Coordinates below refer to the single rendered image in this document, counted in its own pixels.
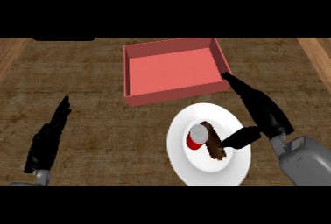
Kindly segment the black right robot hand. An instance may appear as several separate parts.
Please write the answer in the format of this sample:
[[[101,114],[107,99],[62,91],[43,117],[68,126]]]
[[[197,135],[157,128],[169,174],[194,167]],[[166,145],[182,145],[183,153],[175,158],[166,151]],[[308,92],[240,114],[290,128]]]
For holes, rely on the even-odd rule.
[[[294,132],[294,127],[284,111],[275,104],[271,97],[257,89],[251,88],[232,74],[225,72],[222,78],[232,86],[232,90],[241,96],[243,104],[248,110],[254,126],[238,129],[223,140],[222,147],[232,147],[240,150],[251,144],[262,135],[269,139]]]

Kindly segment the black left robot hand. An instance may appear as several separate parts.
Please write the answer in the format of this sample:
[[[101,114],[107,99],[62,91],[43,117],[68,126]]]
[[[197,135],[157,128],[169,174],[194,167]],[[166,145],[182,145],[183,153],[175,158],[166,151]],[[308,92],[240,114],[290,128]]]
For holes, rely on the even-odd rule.
[[[59,139],[70,113],[70,101],[68,96],[65,96],[56,107],[50,122],[43,125],[40,131],[34,135],[25,160],[24,173],[50,170],[56,160]]]

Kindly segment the red can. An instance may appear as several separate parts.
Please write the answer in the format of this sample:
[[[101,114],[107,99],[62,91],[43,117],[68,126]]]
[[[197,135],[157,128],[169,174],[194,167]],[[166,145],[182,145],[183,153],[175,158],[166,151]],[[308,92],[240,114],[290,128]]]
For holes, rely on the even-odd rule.
[[[191,150],[198,150],[209,140],[209,130],[201,124],[194,124],[191,126],[188,136],[186,136],[186,145]]]

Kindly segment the red open cardboard box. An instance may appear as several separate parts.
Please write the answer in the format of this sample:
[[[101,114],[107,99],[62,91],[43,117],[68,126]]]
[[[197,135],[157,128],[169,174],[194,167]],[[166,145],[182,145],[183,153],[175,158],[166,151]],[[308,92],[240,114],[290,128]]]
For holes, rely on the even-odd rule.
[[[217,38],[123,46],[124,98],[133,106],[226,91],[231,72]]]

